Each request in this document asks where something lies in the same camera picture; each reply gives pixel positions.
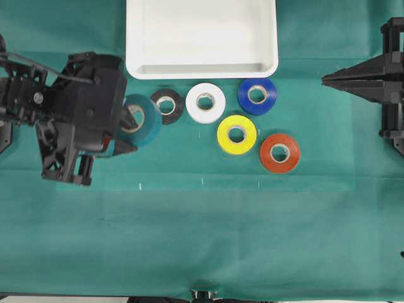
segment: yellow tape roll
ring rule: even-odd
[[[244,133],[244,139],[240,143],[233,142],[230,139],[230,131],[235,128],[241,129]],[[217,130],[217,141],[226,153],[243,155],[255,145],[257,129],[254,123],[244,116],[230,116],[220,123]]]

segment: blue tape roll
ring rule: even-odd
[[[262,90],[264,100],[262,102],[253,102],[249,98],[252,90]],[[260,116],[267,113],[276,102],[278,94],[275,85],[268,78],[246,79],[239,87],[239,104],[248,114]]]
[[[162,127],[162,114],[153,101],[146,96],[130,95],[126,97],[126,105],[134,115],[136,111],[143,113],[143,122],[138,129],[132,131],[119,128],[117,137],[133,146],[141,147],[152,142]]]

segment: teal tape roll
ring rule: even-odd
[[[133,146],[141,147],[152,142],[162,127],[162,115],[153,101],[143,95],[126,97],[125,104],[132,115],[140,112],[143,121],[136,129],[119,129],[117,137]]]

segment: screw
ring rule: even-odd
[[[44,101],[44,95],[40,92],[36,92],[33,96],[33,101],[35,102],[35,104],[41,105]]]
[[[86,115],[87,115],[87,117],[92,118],[94,116],[94,110],[88,109]]]

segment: white tape roll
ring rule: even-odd
[[[210,98],[212,108],[202,109],[198,102],[201,98]],[[217,121],[226,108],[226,97],[222,90],[211,83],[198,84],[188,92],[186,99],[188,114],[198,123],[209,124]]]

